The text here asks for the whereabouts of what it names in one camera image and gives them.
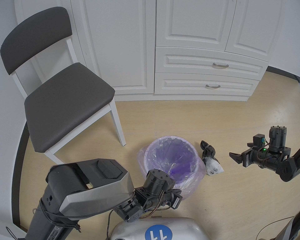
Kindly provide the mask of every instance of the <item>chair backrest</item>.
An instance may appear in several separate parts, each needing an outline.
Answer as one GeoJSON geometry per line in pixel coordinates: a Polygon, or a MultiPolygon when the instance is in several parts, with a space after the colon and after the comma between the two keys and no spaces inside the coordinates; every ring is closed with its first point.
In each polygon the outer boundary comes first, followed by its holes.
{"type": "Polygon", "coordinates": [[[71,35],[69,14],[63,7],[52,7],[25,19],[1,46],[0,54],[7,73],[12,74],[42,50],[71,35]]]}

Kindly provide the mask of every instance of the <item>floor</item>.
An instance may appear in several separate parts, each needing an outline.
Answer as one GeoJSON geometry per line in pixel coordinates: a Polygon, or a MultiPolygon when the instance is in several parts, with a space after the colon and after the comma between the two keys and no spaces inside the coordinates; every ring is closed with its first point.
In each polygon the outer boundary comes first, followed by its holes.
{"type": "MultiPolygon", "coordinates": [[[[201,140],[216,149],[224,173],[208,176],[177,210],[157,211],[163,217],[195,219],[211,239],[255,239],[267,224],[293,216],[300,209],[300,177],[283,182],[279,175],[256,165],[243,168],[228,153],[245,151],[257,133],[268,136],[271,125],[287,127],[286,146],[294,154],[300,147],[300,85],[266,72],[247,102],[233,101],[134,101],[116,102],[127,145],[118,141],[110,115],[105,115],[56,154],[65,163],[95,158],[116,159],[127,169],[135,187],[144,179],[137,152],[158,137],[177,135],[191,142],[199,154],[201,140]]],[[[29,139],[21,187],[21,225],[29,227],[32,209],[46,187],[53,162],[33,150],[29,139]]],[[[108,212],[81,220],[82,233],[73,230],[68,240],[105,239],[108,212]]],[[[112,214],[110,230],[121,219],[112,214]]],[[[259,238],[275,237],[288,220],[266,227],[259,238]]]]}

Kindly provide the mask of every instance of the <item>chair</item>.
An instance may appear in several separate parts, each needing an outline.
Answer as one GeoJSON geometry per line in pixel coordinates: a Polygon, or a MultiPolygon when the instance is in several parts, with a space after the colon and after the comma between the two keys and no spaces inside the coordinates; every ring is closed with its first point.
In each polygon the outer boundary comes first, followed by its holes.
{"type": "Polygon", "coordinates": [[[56,164],[63,162],[54,154],[108,112],[121,144],[126,144],[114,101],[115,90],[77,62],[71,35],[67,10],[53,7],[20,23],[0,49],[7,73],[13,77],[25,98],[26,120],[34,150],[44,153],[56,164]],[[62,39],[67,42],[73,64],[27,96],[15,70],[62,39]]]}

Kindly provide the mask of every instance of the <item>metal handle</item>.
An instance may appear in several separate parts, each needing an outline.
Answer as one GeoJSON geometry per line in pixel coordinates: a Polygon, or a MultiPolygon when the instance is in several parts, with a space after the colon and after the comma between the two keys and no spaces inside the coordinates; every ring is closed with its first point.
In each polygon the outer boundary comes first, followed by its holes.
{"type": "Polygon", "coordinates": [[[216,67],[221,67],[221,68],[228,68],[229,67],[228,64],[227,65],[219,65],[219,64],[213,63],[213,65],[216,66],[216,67]]]}
{"type": "Polygon", "coordinates": [[[206,84],[206,87],[208,87],[208,88],[220,88],[221,85],[219,85],[219,86],[217,86],[217,87],[213,87],[213,86],[210,86],[210,85],[206,84]]]}

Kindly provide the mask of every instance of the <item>cabinet base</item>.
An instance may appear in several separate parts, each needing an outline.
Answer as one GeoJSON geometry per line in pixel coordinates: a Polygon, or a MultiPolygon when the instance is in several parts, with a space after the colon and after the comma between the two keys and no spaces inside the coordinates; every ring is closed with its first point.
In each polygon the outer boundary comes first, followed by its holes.
{"type": "Polygon", "coordinates": [[[247,101],[249,96],[209,95],[209,94],[116,94],[115,101],[153,101],[153,100],[219,100],[247,101]]]}

